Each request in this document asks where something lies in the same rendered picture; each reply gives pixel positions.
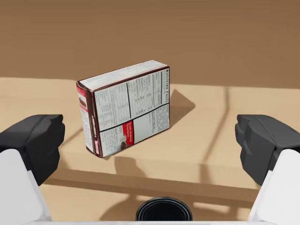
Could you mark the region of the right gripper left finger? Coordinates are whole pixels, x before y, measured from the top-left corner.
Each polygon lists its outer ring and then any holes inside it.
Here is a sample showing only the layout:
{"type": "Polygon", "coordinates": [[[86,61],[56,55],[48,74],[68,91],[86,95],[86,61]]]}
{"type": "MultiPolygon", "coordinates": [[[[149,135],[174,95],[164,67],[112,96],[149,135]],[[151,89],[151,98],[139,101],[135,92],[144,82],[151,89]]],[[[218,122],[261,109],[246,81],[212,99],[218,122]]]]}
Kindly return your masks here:
{"type": "Polygon", "coordinates": [[[61,114],[33,115],[0,133],[0,222],[51,221],[39,190],[57,169],[61,114]]]}

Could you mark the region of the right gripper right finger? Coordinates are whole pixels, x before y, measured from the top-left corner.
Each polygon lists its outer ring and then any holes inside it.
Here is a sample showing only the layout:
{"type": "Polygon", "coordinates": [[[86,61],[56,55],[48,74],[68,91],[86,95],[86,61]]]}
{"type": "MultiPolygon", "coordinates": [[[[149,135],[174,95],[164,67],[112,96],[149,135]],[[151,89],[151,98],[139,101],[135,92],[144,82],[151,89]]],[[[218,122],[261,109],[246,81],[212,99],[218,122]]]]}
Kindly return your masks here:
{"type": "Polygon", "coordinates": [[[300,133],[267,115],[237,121],[242,168],[261,187],[248,221],[300,222],[300,133]]]}

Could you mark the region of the red and white carton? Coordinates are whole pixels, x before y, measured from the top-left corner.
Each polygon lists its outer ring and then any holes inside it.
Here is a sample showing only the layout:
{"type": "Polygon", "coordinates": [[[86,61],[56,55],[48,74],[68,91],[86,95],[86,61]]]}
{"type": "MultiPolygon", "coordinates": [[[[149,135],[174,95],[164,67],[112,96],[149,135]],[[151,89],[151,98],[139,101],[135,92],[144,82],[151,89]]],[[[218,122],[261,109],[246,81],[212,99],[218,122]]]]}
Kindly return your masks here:
{"type": "Polygon", "coordinates": [[[170,127],[170,67],[149,60],[76,83],[87,150],[99,158],[170,127]]]}

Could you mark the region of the pale wooden shelf unit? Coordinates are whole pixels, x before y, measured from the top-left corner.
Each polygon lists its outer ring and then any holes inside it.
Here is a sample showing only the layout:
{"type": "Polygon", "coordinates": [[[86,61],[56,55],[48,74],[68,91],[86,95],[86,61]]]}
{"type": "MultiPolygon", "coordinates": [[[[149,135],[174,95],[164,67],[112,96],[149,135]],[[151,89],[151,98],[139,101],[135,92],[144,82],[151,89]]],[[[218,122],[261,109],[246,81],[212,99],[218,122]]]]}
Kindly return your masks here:
{"type": "Polygon", "coordinates": [[[155,196],[195,220],[245,220],[237,114],[300,131],[300,0],[0,0],[0,130],[63,114],[55,220],[132,220],[155,196]],[[106,159],[84,145],[77,80],[147,60],[171,67],[171,129],[106,159]]]}

